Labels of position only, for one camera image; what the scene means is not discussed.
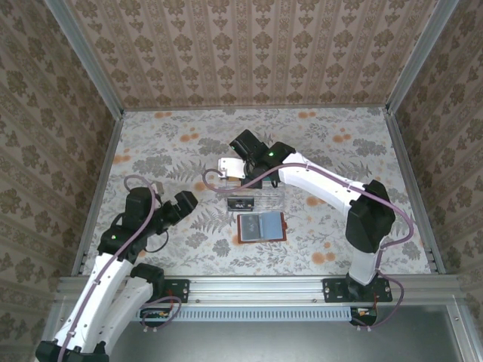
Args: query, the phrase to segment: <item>floral wallpaper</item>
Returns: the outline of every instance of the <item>floral wallpaper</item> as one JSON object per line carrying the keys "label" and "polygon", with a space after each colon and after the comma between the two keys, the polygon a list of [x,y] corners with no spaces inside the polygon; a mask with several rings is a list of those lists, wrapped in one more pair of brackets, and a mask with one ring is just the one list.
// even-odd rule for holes
{"label": "floral wallpaper", "polygon": [[66,0],[126,109],[385,103],[437,0]]}
{"label": "floral wallpaper", "polygon": [[[164,200],[173,200],[182,190],[192,191],[198,199],[193,213],[169,229],[166,248],[141,253],[138,262],[158,265],[166,275],[344,275],[352,248],[342,215],[324,200],[294,186],[266,185],[256,192],[255,207],[263,198],[278,201],[263,206],[284,212],[287,241],[239,244],[238,213],[227,211],[225,195],[207,189],[201,174],[216,167],[220,157],[237,157],[229,143],[249,129],[265,143],[287,143],[345,177],[366,183],[380,180],[391,201],[412,215],[383,112],[381,108],[126,112],[84,274],[92,270],[100,236],[124,210],[125,175],[135,173],[161,182]],[[225,185],[214,175],[209,181]],[[406,223],[397,219],[388,238],[407,232]],[[164,235],[151,237],[147,250],[164,241]],[[429,273],[419,233],[404,245],[389,248],[382,269],[390,274]]]}
{"label": "floral wallpaper", "polygon": [[445,266],[483,332],[481,1],[460,1],[396,116]]}
{"label": "floral wallpaper", "polygon": [[31,361],[113,119],[43,1],[0,2],[0,361]]}

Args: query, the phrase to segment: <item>patterned wallpaper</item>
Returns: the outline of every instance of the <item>patterned wallpaper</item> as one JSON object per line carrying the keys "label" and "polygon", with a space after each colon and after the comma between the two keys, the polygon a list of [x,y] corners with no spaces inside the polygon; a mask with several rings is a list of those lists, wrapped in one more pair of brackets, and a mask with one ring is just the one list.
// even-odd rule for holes
{"label": "patterned wallpaper", "polygon": [[436,0],[66,0],[127,109],[385,103]]}
{"label": "patterned wallpaper", "polygon": [[0,361],[31,361],[113,119],[43,1],[0,2]]}
{"label": "patterned wallpaper", "polygon": [[483,2],[462,0],[397,112],[449,272],[483,332]]}

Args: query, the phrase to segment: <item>wire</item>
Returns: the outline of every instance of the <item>wire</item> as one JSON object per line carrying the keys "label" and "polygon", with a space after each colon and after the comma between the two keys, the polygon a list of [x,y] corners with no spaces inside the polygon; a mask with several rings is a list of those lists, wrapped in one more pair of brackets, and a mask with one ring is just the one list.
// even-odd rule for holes
{"label": "wire", "polygon": [[148,226],[149,222],[151,221],[152,215],[154,214],[156,197],[155,197],[154,190],[151,187],[151,184],[142,176],[129,175],[129,176],[126,176],[124,178],[124,186],[128,191],[131,190],[128,186],[128,180],[129,179],[140,179],[143,183],[146,184],[147,188],[149,189],[149,192],[151,192],[151,208],[149,209],[148,216],[147,216],[146,220],[144,220],[144,223],[141,225],[141,227],[139,227],[138,230],[134,234],[132,234],[132,236],[118,249],[118,251],[115,252],[115,254],[112,256],[112,258],[109,259],[109,261],[104,265],[104,267],[100,270],[97,277],[94,279],[91,287],[89,288],[88,292],[86,293],[84,300],[82,301],[81,305],[79,306],[77,314],[75,315],[75,317],[72,321],[72,324],[69,328],[69,332],[67,332],[67,334],[66,334],[66,339],[63,342],[62,347],[60,348],[59,357],[57,358],[57,362],[62,362],[63,356],[66,353],[67,346],[69,345],[69,342],[70,342],[72,336],[74,336],[74,334],[75,334],[75,329],[77,327],[79,320],[81,319],[82,313],[84,312],[86,305],[88,304],[89,300],[91,299],[92,294],[94,293],[94,290],[96,289],[97,285],[100,283],[100,279],[104,276],[104,274],[106,273],[107,269],[111,266],[111,264],[113,264],[114,261],[117,260],[119,255],[121,255],[121,253],[123,253],[129,247],[129,245],[134,240],[136,240],[136,238],[141,234],[141,232],[143,232],[143,230]]}
{"label": "wire", "polygon": [[166,230],[163,234],[166,234],[166,241],[165,241],[165,243],[163,245],[161,245],[158,249],[153,250],[153,251],[149,251],[146,248],[144,248],[144,251],[146,251],[147,253],[157,253],[160,250],[162,250],[166,246],[166,244],[168,243],[168,240],[169,240],[168,230]]}
{"label": "wire", "polygon": [[[168,289],[168,295],[173,296],[173,291],[171,289]],[[173,305],[174,305],[173,300],[171,300],[171,307],[169,308],[170,311],[173,310]]]}
{"label": "wire", "polygon": [[209,168],[207,169],[203,174],[202,174],[202,178],[203,178],[203,183],[205,184],[205,186],[210,189],[211,191],[215,191],[215,192],[218,192],[218,193],[221,193],[221,194],[229,194],[229,193],[232,193],[232,192],[239,192],[243,189],[246,189],[250,186],[252,186],[253,184],[257,183],[258,181],[260,181],[261,179],[264,179],[265,177],[267,177],[268,175],[270,175],[271,173],[277,171],[277,170],[280,170],[282,168],[286,168],[286,167],[301,167],[301,168],[304,168],[305,170],[311,170],[311,171],[314,171],[316,173],[318,173],[319,175],[322,175],[326,178],[328,178],[329,180],[331,181],[334,181],[335,183],[341,185],[342,187],[345,187],[347,188],[348,190],[352,190],[354,192],[357,192],[361,195],[364,195],[365,197],[367,198],[370,198],[372,200],[375,200],[377,202],[379,202],[380,204],[384,205],[384,206],[387,206],[391,209],[393,209],[397,214],[399,214],[404,220],[405,222],[409,225],[409,232],[406,236],[404,236],[403,238],[399,239],[399,240],[396,240],[396,241],[390,241],[390,242],[387,242],[385,244],[383,244],[380,249],[379,249],[379,253],[377,254],[377,259],[376,259],[376,272],[383,278],[387,279],[388,281],[391,281],[395,284],[397,284],[399,286],[399,288],[401,288],[401,295],[399,296],[399,299],[397,301],[397,303],[395,304],[395,307],[394,309],[391,311],[391,313],[389,314],[389,316],[387,316],[384,320],[382,320],[381,322],[379,323],[376,323],[372,326],[367,326],[366,324],[362,323],[361,321],[353,318],[354,321],[360,323],[362,326],[365,326],[368,330],[370,330],[371,328],[375,328],[375,327],[378,327],[378,326],[381,326],[383,324],[385,324],[399,309],[399,307],[401,306],[402,304],[402,300],[405,296],[405,289],[404,287],[402,286],[402,284],[400,282],[398,282],[396,279],[393,279],[391,277],[388,277],[387,275],[383,274],[380,270],[380,263],[381,263],[381,259],[383,257],[383,253],[384,251],[388,248],[388,247],[392,247],[392,246],[395,246],[395,245],[399,245],[399,244],[402,244],[408,240],[410,240],[413,235],[414,235],[414,225],[413,225],[413,220],[411,220],[411,218],[403,211],[401,210],[399,207],[397,207],[396,205],[394,204],[391,204],[390,202],[384,200],[383,198],[379,198],[377,197],[376,195],[372,195],[371,193],[365,191],[364,189],[360,189],[359,187],[356,187],[356,186],[352,186],[350,183],[346,182],[346,181],[343,181],[337,177],[335,177],[334,175],[328,173],[328,172],[325,172],[324,170],[321,170],[320,168],[317,168],[317,167],[314,167],[310,164],[303,164],[303,163],[288,163],[288,164],[280,164],[279,166],[275,166],[274,168],[262,173],[261,175],[259,175],[257,178],[251,180],[249,183],[245,183],[243,186],[240,186],[240,187],[237,187],[235,189],[229,189],[229,190],[225,190],[225,189],[217,189],[215,187],[213,187],[211,184],[208,183],[208,181],[206,180],[206,175],[210,172],[215,172],[217,173],[218,175],[222,176],[223,174],[219,171],[219,170],[216,170],[214,168]]}
{"label": "wire", "polygon": [[[167,327],[173,321],[173,319],[175,319],[178,316],[178,314],[180,313],[180,310],[181,310],[181,306],[183,305],[183,302],[181,302],[181,299],[178,298],[177,296],[165,296],[163,298],[160,298],[160,299],[155,300],[154,302],[146,303],[145,305],[143,305],[143,307],[149,307],[149,306],[151,306],[153,304],[158,304],[158,303],[161,303],[161,302],[166,302],[167,300],[171,300],[171,301],[174,300],[175,302],[177,302],[178,303],[178,308],[176,308],[176,311],[174,311],[173,315],[171,315],[165,322],[163,322],[163,324],[161,326],[156,327],[158,330]],[[149,314],[150,313],[145,313],[145,315],[143,316],[143,319],[141,320],[141,324],[143,325],[144,328],[147,328],[148,327],[146,325],[146,316],[148,316]]]}

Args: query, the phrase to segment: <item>floral tablecloth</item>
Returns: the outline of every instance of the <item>floral tablecloth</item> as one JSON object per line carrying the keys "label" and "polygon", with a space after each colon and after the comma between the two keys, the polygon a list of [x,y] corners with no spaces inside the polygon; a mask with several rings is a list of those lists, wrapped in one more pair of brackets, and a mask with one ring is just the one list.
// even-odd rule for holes
{"label": "floral tablecloth", "polygon": [[[182,190],[198,199],[193,213],[169,229],[159,253],[142,253],[138,262],[165,269],[166,275],[343,275],[352,251],[341,214],[307,192],[283,186],[287,241],[238,244],[236,214],[223,197],[207,190],[201,174],[220,157],[236,157],[228,146],[244,129],[271,145],[282,141],[342,176],[369,183],[380,180],[391,201],[413,216],[389,132],[379,108],[239,109],[176,112],[126,112],[103,204],[83,273],[88,275],[101,234],[125,206],[122,182],[136,173],[162,182],[163,198]],[[211,182],[221,185],[212,178]],[[408,227],[397,219],[388,239]],[[149,249],[165,236],[149,239]],[[390,274],[430,273],[419,232],[384,253]]]}

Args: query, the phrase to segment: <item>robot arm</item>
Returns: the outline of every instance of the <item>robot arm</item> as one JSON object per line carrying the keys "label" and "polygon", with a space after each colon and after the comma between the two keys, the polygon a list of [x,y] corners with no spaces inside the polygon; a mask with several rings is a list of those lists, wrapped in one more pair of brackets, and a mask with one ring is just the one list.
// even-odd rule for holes
{"label": "robot arm", "polygon": [[[161,203],[160,196],[156,195],[156,198]],[[160,235],[171,225],[176,225],[188,216],[198,203],[191,192],[180,192],[175,198],[177,204],[167,201],[154,211],[143,232],[110,264],[102,278],[97,281],[103,267],[134,235],[149,214],[151,193],[148,188],[130,190],[124,213],[119,214],[111,227],[101,236],[94,269],[71,315],[55,335],[54,341],[42,341],[37,348],[35,356],[39,362],[57,362],[61,353],[65,362],[109,361],[112,347],[136,311],[144,303],[155,301],[163,294],[163,270],[143,263],[134,267],[134,263],[146,247],[148,237]],[[116,224],[119,219],[122,219],[121,225]],[[121,295],[112,303],[127,275],[130,275],[131,279]],[[82,305],[85,305],[84,312],[78,323],[73,326]]]}
{"label": "robot arm", "polygon": [[[394,211],[322,176],[313,168],[389,201],[383,184],[373,180],[369,185],[364,185],[336,175],[309,161],[284,143],[277,142],[268,148],[249,130],[241,133],[230,145],[241,159],[221,158],[218,162],[218,170],[222,173],[223,178],[237,177],[241,179],[242,185],[281,164],[307,165],[305,170],[302,167],[280,168],[269,176],[272,185],[276,187],[278,182],[283,182],[300,187],[341,212],[346,220],[346,238],[353,246],[349,276],[362,286],[372,282],[376,274],[375,267],[380,242],[391,231],[395,221]],[[255,183],[252,187],[261,188],[262,181]]]}

